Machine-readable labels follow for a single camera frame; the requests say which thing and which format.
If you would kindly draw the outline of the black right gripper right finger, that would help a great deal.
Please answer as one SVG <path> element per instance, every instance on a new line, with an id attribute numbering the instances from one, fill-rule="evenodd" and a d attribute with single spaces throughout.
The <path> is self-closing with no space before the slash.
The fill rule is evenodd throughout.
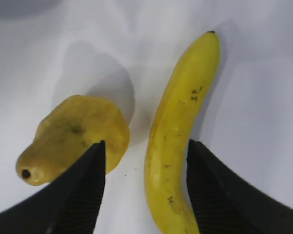
<path id="1" fill-rule="evenodd" d="M 202 234 L 293 234 L 293 209 L 269 197 L 190 140 L 187 188 Z"/>

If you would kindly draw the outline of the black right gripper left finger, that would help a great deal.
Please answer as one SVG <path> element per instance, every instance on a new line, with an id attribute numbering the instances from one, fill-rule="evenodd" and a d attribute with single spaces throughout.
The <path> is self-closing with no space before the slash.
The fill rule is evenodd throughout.
<path id="1" fill-rule="evenodd" d="M 92 234 L 105 189 L 105 142 L 28 199 L 0 213 L 0 234 Z"/>

